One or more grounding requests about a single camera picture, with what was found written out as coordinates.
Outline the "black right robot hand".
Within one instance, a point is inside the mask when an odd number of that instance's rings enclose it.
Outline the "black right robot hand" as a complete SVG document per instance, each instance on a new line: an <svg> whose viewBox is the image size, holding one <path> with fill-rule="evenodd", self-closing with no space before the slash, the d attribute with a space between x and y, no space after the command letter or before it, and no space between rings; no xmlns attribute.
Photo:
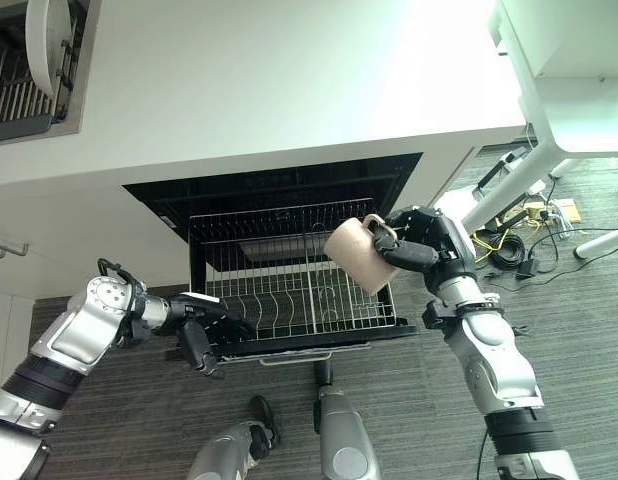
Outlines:
<svg viewBox="0 0 618 480"><path fill-rule="evenodd" d="M411 206L371 227L375 251L388 264L423 275L427 290L457 277L476 277L475 255L465 234L442 211Z"/></svg>

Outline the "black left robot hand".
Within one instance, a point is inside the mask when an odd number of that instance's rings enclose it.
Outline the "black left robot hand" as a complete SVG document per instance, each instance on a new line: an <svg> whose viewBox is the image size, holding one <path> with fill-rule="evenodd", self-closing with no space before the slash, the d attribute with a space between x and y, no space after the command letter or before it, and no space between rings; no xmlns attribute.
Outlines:
<svg viewBox="0 0 618 480"><path fill-rule="evenodd" d="M177 337L180 356L204 376L223 377L214 346L250 341L257 336L249 322L230 313L218 299L182 293L171 297L169 306L161 332Z"/></svg>

